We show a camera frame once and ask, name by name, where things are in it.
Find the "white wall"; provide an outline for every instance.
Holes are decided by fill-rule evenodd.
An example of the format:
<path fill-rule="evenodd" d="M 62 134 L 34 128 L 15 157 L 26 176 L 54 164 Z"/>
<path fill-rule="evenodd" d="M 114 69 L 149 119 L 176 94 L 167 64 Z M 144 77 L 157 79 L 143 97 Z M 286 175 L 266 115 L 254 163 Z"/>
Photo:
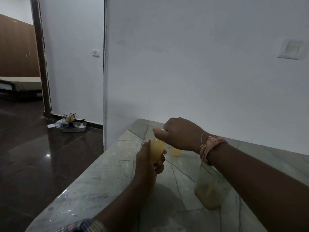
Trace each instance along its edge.
<path fill-rule="evenodd" d="M 0 0 L 0 14 L 33 25 L 30 0 Z"/>
<path fill-rule="evenodd" d="M 137 118 L 309 154 L 308 0 L 109 0 L 107 148 Z"/>
<path fill-rule="evenodd" d="M 102 124 L 104 0 L 40 0 L 40 6 L 52 112 Z"/>

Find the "baseboard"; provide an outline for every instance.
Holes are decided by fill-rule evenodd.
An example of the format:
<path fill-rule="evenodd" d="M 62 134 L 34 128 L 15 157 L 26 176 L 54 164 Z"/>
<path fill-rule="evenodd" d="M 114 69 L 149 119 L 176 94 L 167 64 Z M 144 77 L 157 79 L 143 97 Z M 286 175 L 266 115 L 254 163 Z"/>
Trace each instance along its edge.
<path fill-rule="evenodd" d="M 44 117 L 46 117 L 47 119 L 56 119 L 56 120 L 60 120 L 63 117 L 60 115 L 55 115 L 55 114 L 50 114 L 49 117 L 46 116 L 46 113 L 43 113 Z M 103 125 L 101 124 L 97 124 L 97 123 L 93 123 L 93 122 L 88 122 L 85 121 L 87 123 L 87 127 L 91 127 L 91 128 L 95 128 L 95 129 L 103 129 Z"/>

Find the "marble countertop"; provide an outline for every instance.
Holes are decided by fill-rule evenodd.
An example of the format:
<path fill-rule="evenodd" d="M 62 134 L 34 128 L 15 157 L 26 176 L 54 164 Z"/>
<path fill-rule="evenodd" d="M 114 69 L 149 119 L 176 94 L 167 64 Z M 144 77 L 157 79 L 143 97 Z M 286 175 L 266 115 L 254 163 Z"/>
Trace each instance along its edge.
<path fill-rule="evenodd" d="M 139 119 L 30 224 L 26 232 L 56 231 L 92 218 L 111 203 L 134 175 L 136 153 L 152 128 Z M 309 185 L 309 156 L 227 139 L 234 147 Z M 266 231 L 234 189 L 220 209 L 207 210 L 194 194 L 201 160 L 192 152 L 173 157 L 167 147 L 164 171 L 133 231 Z"/>

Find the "white light switch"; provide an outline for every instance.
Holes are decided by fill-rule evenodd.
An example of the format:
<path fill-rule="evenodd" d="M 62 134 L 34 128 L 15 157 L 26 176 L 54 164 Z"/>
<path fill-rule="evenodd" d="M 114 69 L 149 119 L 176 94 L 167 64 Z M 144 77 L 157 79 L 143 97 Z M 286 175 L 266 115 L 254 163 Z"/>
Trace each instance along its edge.
<path fill-rule="evenodd" d="M 278 58 L 299 59 L 303 53 L 305 42 L 294 39 L 283 41 Z"/>
<path fill-rule="evenodd" d="M 93 49 L 92 50 L 92 56 L 94 57 L 100 57 L 100 51 L 98 49 Z"/>

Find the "dark tiled floor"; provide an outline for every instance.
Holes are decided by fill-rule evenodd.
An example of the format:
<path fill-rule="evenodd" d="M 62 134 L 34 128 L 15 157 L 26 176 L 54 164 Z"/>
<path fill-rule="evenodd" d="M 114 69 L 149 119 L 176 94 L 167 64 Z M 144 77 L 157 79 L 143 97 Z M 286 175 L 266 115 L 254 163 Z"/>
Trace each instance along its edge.
<path fill-rule="evenodd" d="M 47 128 L 43 101 L 0 99 L 0 225 L 24 231 L 101 154 L 102 130 Z"/>

